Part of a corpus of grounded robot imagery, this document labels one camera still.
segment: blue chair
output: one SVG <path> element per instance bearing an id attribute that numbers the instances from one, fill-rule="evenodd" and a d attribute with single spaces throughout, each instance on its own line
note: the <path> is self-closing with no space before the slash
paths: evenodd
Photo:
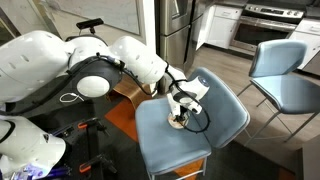
<path id="1" fill-rule="evenodd" d="M 277 109 L 277 112 L 261 127 L 245 145 L 256 138 L 268 124 L 279 114 L 308 114 L 313 115 L 295 132 L 291 133 L 285 142 L 296 135 L 320 112 L 320 87 L 304 78 L 289 74 L 295 70 L 305 57 L 307 46 L 297 40 L 282 39 L 260 43 L 258 45 L 249 76 L 250 84 L 239 94 L 240 96 L 251 85 L 255 86 L 265 99 Z"/>
<path id="2" fill-rule="evenodd" d="M 211 148 L 222 148 L 233 140 L 249 123 L 249 113 L 230 88 L 205 68 L 197 68 L 190 79 L 204 77 L 210 89 L 201 99 L 211 124 L 204 133 L 192 133 L 172 128 L 167 117 L 170 106 L 166 98 L 144 101 L 136 110 L 139 145 L 149 178 L 165 174 L 199 159 L 205 159 L 203 169 L 191 173 L 205 175 L 206 160 Z M 203 112 L 191 116 L 188 127 L 201 129 L 206 125 Z"/>

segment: drawer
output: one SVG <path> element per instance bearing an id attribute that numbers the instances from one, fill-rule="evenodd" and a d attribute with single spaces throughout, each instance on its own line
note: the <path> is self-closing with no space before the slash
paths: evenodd
<path id="1" fill-rule="evenodd" d="M 320 35 L 320 21 L 313 19 L 303 19 L 295 31 Z"/>
<path id="2" fill-rule="evenodd" d="M 240 18 L 241 12 L 242 9 L 217 6 L 214 16 L 238 20 Z"/>

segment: stainless steel refrigerator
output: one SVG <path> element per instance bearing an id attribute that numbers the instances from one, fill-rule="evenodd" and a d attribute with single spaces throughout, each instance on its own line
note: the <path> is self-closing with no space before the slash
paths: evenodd
<path id="1" fill-rule="evenodd" d="M 155 0 L 157 53 L 186 72 L 194 61 L 207 0 Z"/>

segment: stove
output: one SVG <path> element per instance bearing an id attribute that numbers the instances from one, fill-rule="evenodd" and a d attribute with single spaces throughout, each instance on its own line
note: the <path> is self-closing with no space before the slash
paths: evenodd
<path id="1" fill-rule="evenodd" d="M 255 52 L 261 42 L 289 38 L 305 12 L 304 5 L 249 0 L 238 21 L 231 46 Z"/>

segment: white cabinet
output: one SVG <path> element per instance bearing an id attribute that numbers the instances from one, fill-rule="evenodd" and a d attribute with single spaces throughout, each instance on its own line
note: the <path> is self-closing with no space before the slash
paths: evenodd
<path id="1" fill-rule="evenodd" d="M 308 64 L 308 62 L 319 52 L 320 36 L 295 31 L 290 36 L 290 39 L 302 40 L 308 46 L 306 56 L 303 59 L 302 64 L 298 67 L 298 69 L 303 69 Z"/>
<path id="2" fill-rule="evenodd" d="M 216 6 L 207 44 L 228 49 L 242 9 Z"/>
<path id="3" fill-rule="evenodd" d="M 236 25 L 237 20 L 214 17 L 207 38 L 207 43 L 228 49 Z"/>
<path id="4" fill-rule="evenodd" d="M 201 29 L 200 29 L 198 44 L 196 49 L 201 47 L 205 43 L 208 37 L 215 8 L 216 6 L 211 6 L 203 14 L 203 19 L 201 22 Z"/>

